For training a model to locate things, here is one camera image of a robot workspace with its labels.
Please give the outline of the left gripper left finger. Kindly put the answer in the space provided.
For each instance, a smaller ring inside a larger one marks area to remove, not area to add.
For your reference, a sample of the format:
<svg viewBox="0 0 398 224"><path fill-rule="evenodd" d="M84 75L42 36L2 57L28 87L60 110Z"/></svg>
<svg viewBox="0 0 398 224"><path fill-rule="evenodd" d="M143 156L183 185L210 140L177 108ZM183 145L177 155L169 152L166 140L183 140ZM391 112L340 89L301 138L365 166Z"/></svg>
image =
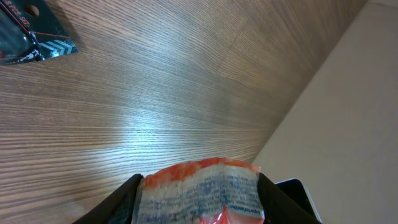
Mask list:
<svg viewBox="0 0 398 224"><path fill-rule="evenodd" d="M141 174L134 174L73 224L131 224L136 192L142 179Z"/></svg>

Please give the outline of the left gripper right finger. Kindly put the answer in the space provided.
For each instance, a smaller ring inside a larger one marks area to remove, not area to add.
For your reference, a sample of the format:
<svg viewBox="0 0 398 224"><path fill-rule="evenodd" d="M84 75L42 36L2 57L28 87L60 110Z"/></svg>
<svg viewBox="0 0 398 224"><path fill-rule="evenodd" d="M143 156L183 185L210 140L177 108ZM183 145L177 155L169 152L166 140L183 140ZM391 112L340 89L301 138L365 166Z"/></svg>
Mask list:
<svg viewBox="0 0 398 224"><path fill-rule="evenodd" d="M257 191L264 209L264 224L321 224L263 173L259 174Z"/></svg>

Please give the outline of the red white snack packet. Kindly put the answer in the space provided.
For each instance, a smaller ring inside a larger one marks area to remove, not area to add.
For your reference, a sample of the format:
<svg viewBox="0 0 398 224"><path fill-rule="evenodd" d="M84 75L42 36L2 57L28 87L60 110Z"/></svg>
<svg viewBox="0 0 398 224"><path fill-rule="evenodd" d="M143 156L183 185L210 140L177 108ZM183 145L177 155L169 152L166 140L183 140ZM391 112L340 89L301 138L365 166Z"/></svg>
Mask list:
<svg viewBox="0 0 398 224"><path fill-rule="evenodd" d="M164 168L138 186L133 223L262 224L260 167L213 157Z"/></svg>

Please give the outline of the black red snack packet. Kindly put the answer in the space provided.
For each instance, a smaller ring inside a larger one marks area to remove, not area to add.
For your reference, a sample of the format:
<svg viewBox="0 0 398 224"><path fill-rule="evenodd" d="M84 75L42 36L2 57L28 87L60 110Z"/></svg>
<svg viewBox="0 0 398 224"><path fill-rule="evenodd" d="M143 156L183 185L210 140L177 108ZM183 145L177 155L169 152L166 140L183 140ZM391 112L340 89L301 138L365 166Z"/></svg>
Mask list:
<svg viewBox="0 0 398 224"><path fill-rule="evenodd" d="M78 53L44 0L1 0L1 65Z"/></svg>

